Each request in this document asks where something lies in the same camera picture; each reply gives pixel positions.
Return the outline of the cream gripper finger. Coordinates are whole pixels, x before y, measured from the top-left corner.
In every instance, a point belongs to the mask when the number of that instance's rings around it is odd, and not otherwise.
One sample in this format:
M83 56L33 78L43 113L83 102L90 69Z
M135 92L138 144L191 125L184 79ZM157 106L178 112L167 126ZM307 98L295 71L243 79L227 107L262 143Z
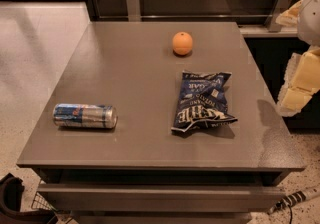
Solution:
M292 117L320 90L320 48L311 46L303 54L293 53L277 99L277 112Z
M300 22L300 10L302 0L293 4L289 9L282 12L277 18L276 23L286 27L296 27Z

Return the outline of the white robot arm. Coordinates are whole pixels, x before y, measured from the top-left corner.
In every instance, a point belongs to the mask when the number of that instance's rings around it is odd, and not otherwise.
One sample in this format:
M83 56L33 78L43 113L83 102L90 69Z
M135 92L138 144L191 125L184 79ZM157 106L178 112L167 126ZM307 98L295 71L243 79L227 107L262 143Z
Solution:
M320 0L300 0L282 12L276 23L295 26L301 41L309 45L303 54L293 53L277 98L277 112L292 117L320 90Z

